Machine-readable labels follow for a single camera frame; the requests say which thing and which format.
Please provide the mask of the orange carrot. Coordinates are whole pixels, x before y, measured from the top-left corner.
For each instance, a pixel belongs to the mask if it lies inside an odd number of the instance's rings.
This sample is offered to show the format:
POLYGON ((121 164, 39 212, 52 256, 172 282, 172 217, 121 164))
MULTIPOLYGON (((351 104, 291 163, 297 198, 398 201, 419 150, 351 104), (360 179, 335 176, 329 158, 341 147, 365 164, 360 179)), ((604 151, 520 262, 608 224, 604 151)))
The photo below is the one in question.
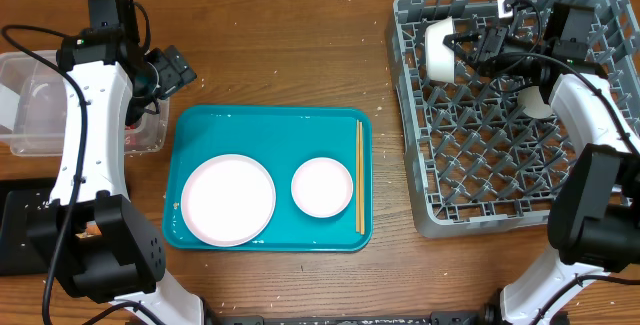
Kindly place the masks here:
POLYGON ((91 238, 94 236, 101 236, 101 230, 95 221, 87 222, 84 229, 76 233, 76 237, 80 239, 91 238))

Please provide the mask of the white upside-down cup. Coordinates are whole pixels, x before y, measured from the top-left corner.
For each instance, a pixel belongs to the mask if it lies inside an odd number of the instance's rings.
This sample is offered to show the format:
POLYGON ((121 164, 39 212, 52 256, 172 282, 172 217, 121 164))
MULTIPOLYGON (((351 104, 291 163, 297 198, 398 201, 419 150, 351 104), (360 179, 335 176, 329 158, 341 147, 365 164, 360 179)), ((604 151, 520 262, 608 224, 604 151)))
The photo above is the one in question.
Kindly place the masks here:
POLYGON ((517 102, 523 107, 523 113, 530 118, 545 119, 553 115, 551 107, 543 101, 538 86, 521 90, 517 102))

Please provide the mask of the pale green bowl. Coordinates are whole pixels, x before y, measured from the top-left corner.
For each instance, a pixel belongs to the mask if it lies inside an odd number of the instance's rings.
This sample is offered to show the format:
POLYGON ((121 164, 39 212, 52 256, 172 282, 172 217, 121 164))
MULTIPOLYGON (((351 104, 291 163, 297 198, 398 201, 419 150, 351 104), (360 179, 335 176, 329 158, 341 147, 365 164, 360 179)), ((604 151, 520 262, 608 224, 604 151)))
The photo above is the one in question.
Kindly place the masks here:
POLYGON ((444 44, 445 37, 455 31, 451 17, 429 25, 425 31, 426 75, 430 80, 455 81, 455 54, 444 44))

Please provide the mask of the red snack wrapper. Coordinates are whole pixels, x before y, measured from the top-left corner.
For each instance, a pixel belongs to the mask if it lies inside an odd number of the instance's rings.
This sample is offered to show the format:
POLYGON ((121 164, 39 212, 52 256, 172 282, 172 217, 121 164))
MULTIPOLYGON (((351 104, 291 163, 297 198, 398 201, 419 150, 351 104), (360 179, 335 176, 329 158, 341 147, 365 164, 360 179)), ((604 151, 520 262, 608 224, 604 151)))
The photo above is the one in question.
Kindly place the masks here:
POLYGON ((141 122, 125 127, 125 146, 136 146, 140 142, 140 133, 144 129, 141 122))

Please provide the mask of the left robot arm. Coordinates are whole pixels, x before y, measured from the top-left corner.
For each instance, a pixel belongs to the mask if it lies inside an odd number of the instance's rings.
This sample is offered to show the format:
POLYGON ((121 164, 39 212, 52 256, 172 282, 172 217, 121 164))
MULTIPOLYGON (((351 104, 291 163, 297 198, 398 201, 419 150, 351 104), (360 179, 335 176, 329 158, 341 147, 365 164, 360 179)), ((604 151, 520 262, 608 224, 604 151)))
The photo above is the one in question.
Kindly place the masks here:
POLYGON ((134 0, 88 0, 90 24, 64 36, 52 68, 67 113, 60 170, 49 202, 27 216, 47 281, 147 324, 212 324, 206 302, 168 272, 158 229, 130 201, 125 130, 196 75, 174 47, 152 48, 134 0))

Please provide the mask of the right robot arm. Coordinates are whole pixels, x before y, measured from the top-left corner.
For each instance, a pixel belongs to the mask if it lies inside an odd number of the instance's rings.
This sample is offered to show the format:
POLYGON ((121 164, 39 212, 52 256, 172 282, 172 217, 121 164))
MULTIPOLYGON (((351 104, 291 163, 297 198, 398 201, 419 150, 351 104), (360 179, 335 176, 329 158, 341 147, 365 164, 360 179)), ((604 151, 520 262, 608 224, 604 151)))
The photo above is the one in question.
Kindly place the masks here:
POLYGON ((534 42, 503 25, 458 32, 446 18, 425 34, 429 78, 452 83, 456 60, 491 81, 518 77, 558 116, 577 161, 551 207, 549 244, 515 282, 497 291, 480 324, 566 324, 563 307, 596 281, 627 286, 639 261, 639 137, 615 104, 602 65, 587 59, 595 10, 556 2, 534 42))

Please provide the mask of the small white plate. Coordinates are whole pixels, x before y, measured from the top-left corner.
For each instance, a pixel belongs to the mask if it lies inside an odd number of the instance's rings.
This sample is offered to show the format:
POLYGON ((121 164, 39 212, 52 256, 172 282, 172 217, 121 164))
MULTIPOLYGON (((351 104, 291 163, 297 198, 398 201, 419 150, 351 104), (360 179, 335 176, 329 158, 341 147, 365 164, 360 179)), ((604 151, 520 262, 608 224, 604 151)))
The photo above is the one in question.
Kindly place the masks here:
POLYGON ((305 214, 319 219, 338 215, 350 204, 354 182, 337 160, 316 157, 304 162, 291 181, 291 195, 305 214))

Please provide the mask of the large white plate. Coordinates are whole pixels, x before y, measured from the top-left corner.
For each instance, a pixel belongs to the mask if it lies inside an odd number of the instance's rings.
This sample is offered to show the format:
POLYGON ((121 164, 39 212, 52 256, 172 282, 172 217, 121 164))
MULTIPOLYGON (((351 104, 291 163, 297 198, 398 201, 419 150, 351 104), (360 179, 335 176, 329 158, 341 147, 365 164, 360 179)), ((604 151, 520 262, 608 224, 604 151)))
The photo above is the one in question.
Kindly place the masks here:
POLYGON ((276 207, 276 189, 258 161, 237 154, 216 156, 188 177, 180 200, 189 231, 216 247, 242 245, 269 224, 276 207))

